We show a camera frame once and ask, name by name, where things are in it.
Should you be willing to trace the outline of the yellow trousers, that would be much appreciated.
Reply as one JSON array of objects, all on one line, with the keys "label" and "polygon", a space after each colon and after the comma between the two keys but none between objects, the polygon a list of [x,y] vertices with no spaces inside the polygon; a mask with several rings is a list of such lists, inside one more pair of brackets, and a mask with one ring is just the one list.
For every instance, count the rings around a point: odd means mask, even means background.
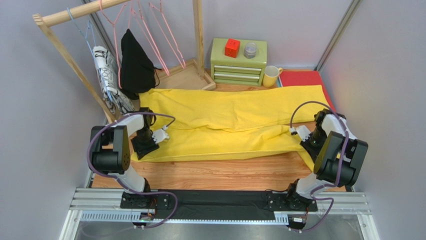
[{"label": "yellow trousers", "polygon": [[144,162],[246,160],[298,152],[310,169],[312,158],[289,128],[312,122],[328,104],[321,85],[235,92],[152,89],[140,100],[159,114],[153,129],[167,126],[169,135]]}]

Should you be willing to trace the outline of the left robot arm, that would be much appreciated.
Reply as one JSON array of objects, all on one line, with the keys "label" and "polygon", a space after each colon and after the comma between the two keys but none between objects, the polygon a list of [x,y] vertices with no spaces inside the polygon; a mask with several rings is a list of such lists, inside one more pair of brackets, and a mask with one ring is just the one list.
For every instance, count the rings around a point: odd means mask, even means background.
[{"label": "left robot arm", "polygon": [[148,107],[130,113],[119,125],[105,130],[102,125],[92,127],[90,132],[89,160],[92,168],[119,182],[128,193],[149,193],[148,180],[131,166],[130,147],[138,159],[159,149],[151,126],[157,117]]}]

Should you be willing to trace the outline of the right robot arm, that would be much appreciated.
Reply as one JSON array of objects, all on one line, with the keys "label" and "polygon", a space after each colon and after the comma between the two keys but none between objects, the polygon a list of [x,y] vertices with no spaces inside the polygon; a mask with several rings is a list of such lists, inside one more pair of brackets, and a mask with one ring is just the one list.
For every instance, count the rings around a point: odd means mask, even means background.
[{"label": "right robot arm", "polygon": [[323,109],[314,121],[314,131],[305,126],[290,128],[313,160],[312,173],[287,188],[284,203],[293,211],[305,210],[325,190],[353,186],[369,147],[351,133],[342,114]]}]

